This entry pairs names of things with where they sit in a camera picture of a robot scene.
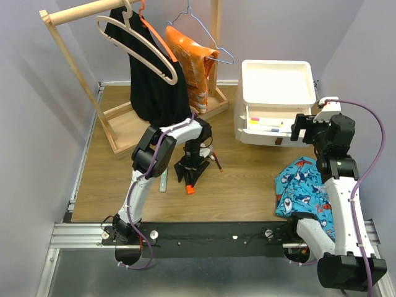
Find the black orange highlighter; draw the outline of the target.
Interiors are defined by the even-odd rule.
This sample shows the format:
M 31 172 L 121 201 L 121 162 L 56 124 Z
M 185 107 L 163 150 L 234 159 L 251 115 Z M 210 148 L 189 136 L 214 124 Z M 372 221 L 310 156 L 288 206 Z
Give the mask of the black orange highlighter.
M 194 187 L 191 186 L 191 185 L 187 185 L 186 186 L 186 192 L 187 192 L 188 195 L 194 194 L 195 193 Z

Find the green transparent highlighter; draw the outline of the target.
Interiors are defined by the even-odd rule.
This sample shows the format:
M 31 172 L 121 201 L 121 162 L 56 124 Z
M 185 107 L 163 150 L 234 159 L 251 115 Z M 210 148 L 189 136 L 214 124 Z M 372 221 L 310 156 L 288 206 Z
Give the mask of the green transparent highlighter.
M 160 187 L 159 187 L 159 191 L 161 193 L 165 193 L 166 192 L 166 186 L 167 186 L 167 177 L 168 177 L 168 168 L 166 168 L 164 170 L 164 172 L 161 174 L 160 176 Z

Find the brown top drawer pull tab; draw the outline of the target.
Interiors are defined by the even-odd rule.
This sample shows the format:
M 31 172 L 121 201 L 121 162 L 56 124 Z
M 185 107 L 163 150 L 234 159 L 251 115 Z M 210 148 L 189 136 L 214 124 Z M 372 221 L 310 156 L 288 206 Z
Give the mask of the brown top drawer pull tab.
M 278 137 L 278 138 L 275 140 L 275 145 L 281 145 L 282 142 L 283 142 L 283 138 Z

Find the white marker yellow cap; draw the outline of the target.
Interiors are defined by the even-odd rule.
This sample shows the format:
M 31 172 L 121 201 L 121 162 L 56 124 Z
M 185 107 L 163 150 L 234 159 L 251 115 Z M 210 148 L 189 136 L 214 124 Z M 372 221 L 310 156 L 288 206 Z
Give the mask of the white marker yellow cap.
M 282 127 L 283 126 L 283 122 L 271 122 L 271 121 L 253 121 L 250 120 L 249 121 L 250 125 L 260 125 L 260 126 L 270 126 L 270 127 Z

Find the white marker lilac cap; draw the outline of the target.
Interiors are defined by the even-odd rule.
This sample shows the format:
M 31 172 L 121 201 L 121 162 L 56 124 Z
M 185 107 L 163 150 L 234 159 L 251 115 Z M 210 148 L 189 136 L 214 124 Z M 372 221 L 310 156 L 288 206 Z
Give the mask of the white marker lilac cap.
M 264 131 L 264 132 L 280 132 L 279 127 L 273 127 L 273 126 L 256 126 L 254 128 L 255 131 Z

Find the red transparent pen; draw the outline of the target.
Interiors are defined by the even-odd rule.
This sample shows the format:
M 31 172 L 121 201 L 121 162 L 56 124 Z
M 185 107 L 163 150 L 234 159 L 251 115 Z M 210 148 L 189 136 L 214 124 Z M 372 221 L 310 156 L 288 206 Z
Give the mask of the red transparent pen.
M 216 163 L 218 169 L 220 170 L 220 172 L 222 172 L 223 168 L 222 168 L 222 166 L 221 166 L 221 164 L 213 150 L 210 151 L 210 159 Z

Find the white three-drawer organizer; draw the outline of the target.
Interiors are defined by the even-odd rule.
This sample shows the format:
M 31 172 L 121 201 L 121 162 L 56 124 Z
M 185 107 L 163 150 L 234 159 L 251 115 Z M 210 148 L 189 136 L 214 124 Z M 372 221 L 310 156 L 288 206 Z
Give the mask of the white three-drawer organizer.
M 311 114 L 316 102 L 311 65 L 306 61 L 247 59 L 241 63 L 234 105 L 236 140 L 273 147 L 307 147 L 303 134 L 292 142 L 291 125 L 297 114 Z M 283 121 L 280 132 L 255 131 L 251 117 Z M 275 140 L 281 137 L 281 145 Z

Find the white marker grey cap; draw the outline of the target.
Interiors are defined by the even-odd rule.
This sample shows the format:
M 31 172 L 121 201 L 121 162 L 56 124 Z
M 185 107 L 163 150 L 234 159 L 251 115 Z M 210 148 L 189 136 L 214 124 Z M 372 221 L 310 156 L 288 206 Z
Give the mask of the white marker grey cap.
M 210 158 L 212 161 L 215 160 L 212 150 L 210 148 L 201 148 L 200 149 L 200 156 L 204 158 Z

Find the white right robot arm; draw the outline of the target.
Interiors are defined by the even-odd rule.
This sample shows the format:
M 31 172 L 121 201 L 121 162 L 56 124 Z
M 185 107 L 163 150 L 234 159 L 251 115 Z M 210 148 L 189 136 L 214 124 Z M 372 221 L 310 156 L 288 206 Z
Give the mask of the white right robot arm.
M 317 260 L 317 276 L 324 288 L 362 291 L 372 295 L 372 287 L 386 273 L 384 259 L 376 257 L 361 213 L 355 160 L 349 155 L 355 122 L 341 113 L 318 121 L 314 116 L 297 114 L 291 127 L 291 140 L 314 147 L 319 170 L 328 193 L 334 219 L 335 239 L 331 240 L 313 215 L 299 213 L 285 226 L 286 238 L 302 239 Z

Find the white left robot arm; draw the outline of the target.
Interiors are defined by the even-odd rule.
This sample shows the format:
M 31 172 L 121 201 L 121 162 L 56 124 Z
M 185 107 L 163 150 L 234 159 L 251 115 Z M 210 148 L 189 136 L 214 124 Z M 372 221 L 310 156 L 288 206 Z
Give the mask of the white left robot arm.
M 201 145 L 211 138 L 211 125 L 197 116 L 172 126 L 146 129 L 132 153 L 132 178 L 125 201 L 112 222 L 120 242 L 131 244 L 136 240 L 150 188 L 168 167 L 175 147 L 184 145 L 184 156 L 174 169 L 178 182 L 184 181 L 190 192 L 210 165 L 209 154 L 201 154 L 204 149 Z

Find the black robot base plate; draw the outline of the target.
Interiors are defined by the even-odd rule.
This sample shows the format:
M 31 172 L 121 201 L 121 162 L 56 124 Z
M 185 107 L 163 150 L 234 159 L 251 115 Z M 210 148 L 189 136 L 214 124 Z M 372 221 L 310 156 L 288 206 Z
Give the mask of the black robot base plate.
M 101 243 L 115 248 L 118 262 L 139 259 L 286 257 L 307 263 L 310 251 L 286 221 L 143 222 L 102 227 Z

